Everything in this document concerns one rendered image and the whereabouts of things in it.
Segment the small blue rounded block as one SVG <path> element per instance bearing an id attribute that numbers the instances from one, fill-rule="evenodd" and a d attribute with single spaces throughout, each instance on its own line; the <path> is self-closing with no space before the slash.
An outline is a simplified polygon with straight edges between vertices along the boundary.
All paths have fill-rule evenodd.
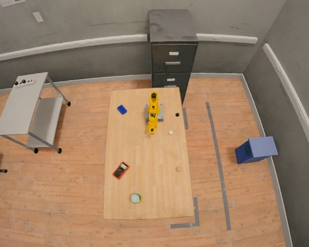
<path id="1" fill-rule="evenodd" d="M 127 109 L 123 105 L 118 106 L 117 109 L 122 115 L 127 113 Z"/>

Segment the tan flat mat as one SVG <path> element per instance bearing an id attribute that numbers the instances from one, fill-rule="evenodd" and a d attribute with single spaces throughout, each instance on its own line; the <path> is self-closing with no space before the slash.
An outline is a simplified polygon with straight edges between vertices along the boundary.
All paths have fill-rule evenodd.
<path id="1" fill-rule="evenodd" d="M 144 134 L 145 129 L 129 127 L 125 142 L 142 146 Z"/>

